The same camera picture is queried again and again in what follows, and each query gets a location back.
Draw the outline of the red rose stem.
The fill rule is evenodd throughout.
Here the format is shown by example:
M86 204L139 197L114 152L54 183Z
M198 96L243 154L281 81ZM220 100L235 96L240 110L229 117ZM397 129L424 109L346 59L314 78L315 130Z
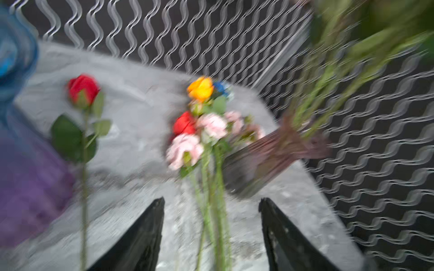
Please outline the red rose stem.
M79 112L83 125L79 126L66 114L59 115L50 128L52 145L66 161L80 169L81 245L80 270L88 265L88 163L98 149L98 139L106 136L111 121L103 119L105 94L97 80L81 74L67 83L71 105Z

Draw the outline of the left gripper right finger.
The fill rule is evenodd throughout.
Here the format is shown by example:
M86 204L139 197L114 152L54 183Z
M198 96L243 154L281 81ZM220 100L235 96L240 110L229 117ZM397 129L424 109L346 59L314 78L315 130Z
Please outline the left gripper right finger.
M262 233L271 271L338 271L270 199L259 203Z

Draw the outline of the pink flower spray stem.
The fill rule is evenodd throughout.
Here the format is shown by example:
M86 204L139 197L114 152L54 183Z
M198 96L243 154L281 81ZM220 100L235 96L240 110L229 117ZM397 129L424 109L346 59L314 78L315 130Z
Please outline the pink flower spray stem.
M310 1L311 52L290 104L304 140L404 50L434 52L432 1Z

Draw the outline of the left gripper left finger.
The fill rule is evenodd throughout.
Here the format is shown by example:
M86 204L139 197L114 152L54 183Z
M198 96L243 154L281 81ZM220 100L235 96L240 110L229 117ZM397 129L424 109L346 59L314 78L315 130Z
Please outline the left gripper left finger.
M155 199L90 271L154 271L158 263L165 199Z

